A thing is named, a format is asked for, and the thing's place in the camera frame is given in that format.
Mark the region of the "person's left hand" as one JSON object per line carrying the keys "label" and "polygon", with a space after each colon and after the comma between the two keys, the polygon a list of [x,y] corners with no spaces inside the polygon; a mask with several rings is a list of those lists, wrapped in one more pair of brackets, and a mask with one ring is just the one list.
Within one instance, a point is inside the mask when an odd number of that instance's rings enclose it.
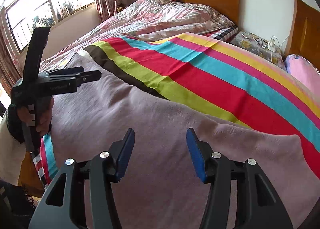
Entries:
{"label": "person's left hand", "polygon": [[[49,126],[52,120],[53,106],[54,98],[52,97],[46,110],[43,111],[41,115],[38,115],[36,131],[41,138],[49,132]],[[30,124],[33,121],[32,116],[26,107],[18,108],[17,115],[23,123]]]}

